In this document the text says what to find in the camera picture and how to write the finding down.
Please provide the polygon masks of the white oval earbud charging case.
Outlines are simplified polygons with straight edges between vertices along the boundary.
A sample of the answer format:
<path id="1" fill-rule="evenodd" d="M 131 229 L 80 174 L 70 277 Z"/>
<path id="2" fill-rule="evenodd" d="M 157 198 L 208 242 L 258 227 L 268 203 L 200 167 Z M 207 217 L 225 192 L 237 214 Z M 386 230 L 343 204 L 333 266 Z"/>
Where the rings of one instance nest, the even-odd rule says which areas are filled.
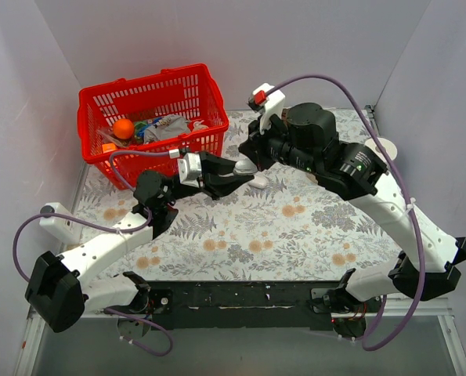
<path id="1" fill-rule="evenodd" d="M 265 189 L 268 182 L 267 179 L 263 176 L 255 176 L 248 184 L 257 189 Z"/>

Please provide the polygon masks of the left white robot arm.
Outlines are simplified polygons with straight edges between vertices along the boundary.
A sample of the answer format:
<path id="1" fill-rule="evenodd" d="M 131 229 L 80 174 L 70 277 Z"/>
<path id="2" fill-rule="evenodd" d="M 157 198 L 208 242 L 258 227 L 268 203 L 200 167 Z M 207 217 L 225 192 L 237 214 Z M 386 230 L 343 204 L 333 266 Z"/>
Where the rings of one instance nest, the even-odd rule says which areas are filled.
<path id="1" fill-rule="evenodd" d="M 177 160 L 177 173 L 167 177 L 142 172 L 133 196 L 133 209 L 111 228 L 82 246 L 38 257 L 25 299 L 56 333 L 74 325 L 86 311 L 118 306 L 141 313 L 150 303 L 150 286 L 136 273 L 124 272 L 105 283 L 94 279 L 134 249 L 166 232 L 175 220 L 178 199 L 205 193 L 218 200 L 253 180 L 257 168 L 248 159 L 227 160 L 208 152 L 186 153 Z"/>

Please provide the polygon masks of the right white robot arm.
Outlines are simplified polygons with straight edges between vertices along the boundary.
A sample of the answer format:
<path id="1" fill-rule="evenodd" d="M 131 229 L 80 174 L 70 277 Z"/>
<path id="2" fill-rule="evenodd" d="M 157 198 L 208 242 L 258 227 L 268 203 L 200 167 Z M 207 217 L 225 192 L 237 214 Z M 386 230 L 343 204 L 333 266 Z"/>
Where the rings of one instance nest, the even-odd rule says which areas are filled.
<path id="1" fill-rule="evenodd" d="M 333 113 L 316 103 L 291 107 L 285 118 L 282 110 L 254 109 L 260 115 L 249 124 L 239 151 L 258 170 L 279 162 L 313 175 L 324 189 L 373 219 L 401 249 L 389 262 L 347 271 L 336 288 L 314 298 L 319 311 L 351 312 L 396 292 L 412 298 L 419 287 L 421 301 L 455 290 L 466 237 L 450 236 L 419 208 L 406 205 L 392 173 L 371 148 L 339 139 Z"/>

